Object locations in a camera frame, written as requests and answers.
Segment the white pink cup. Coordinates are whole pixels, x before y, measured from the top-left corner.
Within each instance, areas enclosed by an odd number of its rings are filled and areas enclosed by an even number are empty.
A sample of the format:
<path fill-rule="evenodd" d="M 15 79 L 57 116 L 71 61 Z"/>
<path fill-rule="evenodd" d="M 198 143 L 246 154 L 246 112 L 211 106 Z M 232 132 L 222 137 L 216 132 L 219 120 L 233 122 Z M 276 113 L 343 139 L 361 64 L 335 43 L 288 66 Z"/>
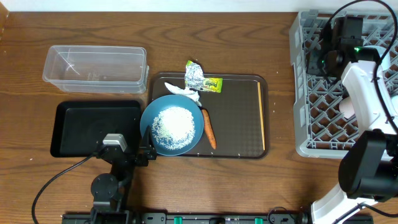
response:
<path fill-rule="evenodd" d="M 353 103 L 350 97 L 346 97 L 339 103 L 339 111 L 343 114 L 346 119 L 354 116 Z"/>

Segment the orange carrot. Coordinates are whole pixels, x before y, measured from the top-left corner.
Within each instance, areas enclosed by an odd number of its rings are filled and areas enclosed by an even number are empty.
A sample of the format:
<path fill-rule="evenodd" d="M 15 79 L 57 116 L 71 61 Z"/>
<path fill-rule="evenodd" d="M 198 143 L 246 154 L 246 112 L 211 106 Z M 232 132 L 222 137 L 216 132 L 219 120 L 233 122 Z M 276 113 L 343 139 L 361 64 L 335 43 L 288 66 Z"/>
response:
<path fill-rule="evenodd" d="M 204 130 L 206 136 L 210 142 L 211 147 L 215 150 L 216 149 L 216 139 L 215 134 L 213 132 L 213 128 L 211 126 L 210 116 L 206 109 L 201 109 L 203 120 L 204 120 Z"/>

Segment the wooden chopstick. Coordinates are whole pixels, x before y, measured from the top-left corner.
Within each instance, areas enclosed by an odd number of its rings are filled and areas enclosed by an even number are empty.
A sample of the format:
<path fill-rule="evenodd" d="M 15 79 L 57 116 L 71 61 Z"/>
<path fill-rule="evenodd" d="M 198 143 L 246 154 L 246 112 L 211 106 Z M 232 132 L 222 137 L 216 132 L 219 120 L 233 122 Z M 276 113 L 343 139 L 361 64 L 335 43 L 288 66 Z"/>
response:
<path fill-rule="evenodd" d="M 265 146 L 265 137 L 264 137 L 264 115 L 263 115 L 263 107 L 262 107 L 262 91 L 261 91 L 261 83 L 260 82 L 257 82 L 257 94 L 258 94 L 258 102 L 259 102 L 259 116 L 260 116 L 262 149 L 263 149 L 263 151 L 265 151 L 266 146 Z"/>

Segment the light blue bowl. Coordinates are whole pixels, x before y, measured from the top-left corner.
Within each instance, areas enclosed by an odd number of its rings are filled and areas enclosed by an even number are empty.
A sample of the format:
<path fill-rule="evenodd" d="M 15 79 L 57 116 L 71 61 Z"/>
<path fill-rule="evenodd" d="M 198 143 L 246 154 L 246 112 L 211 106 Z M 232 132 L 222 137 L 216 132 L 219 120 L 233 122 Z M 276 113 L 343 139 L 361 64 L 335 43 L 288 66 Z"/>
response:
<path fill-rule="evenodd" d="M 376 49 L 380 57 L 382 57 L 383 54 L 384 54 L 384 52 L 386 51 L 386 48 L 385 48 L 385 47 L 376 46 L 376 45 L 367 45 L 367 46 L 365 46 L 365 48 Z M 390 60 L 389 54 L 387 54 L 387 55 L 382 59 L 381 67 L 382 67 L 382 71 L 383 71 L 383 72 L 386 71 L 388 68 L 391 67 L 391 60 Z"/>

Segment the light blue cup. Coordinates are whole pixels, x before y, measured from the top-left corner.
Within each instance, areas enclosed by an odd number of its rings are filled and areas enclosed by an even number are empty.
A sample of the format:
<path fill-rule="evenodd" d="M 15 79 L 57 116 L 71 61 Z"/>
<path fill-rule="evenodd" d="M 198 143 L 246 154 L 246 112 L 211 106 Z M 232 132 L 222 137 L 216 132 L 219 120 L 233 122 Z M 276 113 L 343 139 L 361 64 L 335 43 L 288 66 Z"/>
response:
<path fill-rule="evenodd" d="M 392 96 L 391 101 L 396 113 L 398 114 L 398 95 Z"/>

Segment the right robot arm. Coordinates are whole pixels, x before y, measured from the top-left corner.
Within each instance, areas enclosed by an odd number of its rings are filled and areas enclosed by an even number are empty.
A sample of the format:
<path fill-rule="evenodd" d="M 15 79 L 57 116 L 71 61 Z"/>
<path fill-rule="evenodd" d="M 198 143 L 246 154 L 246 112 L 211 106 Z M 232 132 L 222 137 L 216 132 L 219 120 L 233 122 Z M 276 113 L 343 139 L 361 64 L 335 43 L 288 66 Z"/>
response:
<path fill-rule="evenodd" d="M 397 111 L 384 83 L 384 57 L 363 47 L 360 36 L 325 39 L 320 70 L 341 80 L 361 134 L 340 163 L 338 183 L 298 223 L 343 223 L 397 196 Z"/>

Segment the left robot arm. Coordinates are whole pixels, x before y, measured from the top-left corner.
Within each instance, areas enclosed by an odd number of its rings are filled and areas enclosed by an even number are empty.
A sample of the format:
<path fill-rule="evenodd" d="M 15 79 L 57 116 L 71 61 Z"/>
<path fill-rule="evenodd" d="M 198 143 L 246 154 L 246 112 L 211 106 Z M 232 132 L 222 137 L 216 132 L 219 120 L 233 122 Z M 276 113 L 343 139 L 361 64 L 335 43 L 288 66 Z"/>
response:
<path fill-rule="evenodd" d="M 86 221 L 91 224 L 140 223 L 141 216 L 126 208 L 135 167 L 146 167 L 157 151 L 148 126 L 137 149 L 127 146 L 122 134 L 107 134 L 94 153 L 97 159 L 111 164 L 111 171 L 98 175 L 91 183 L 93 208 Z"/>

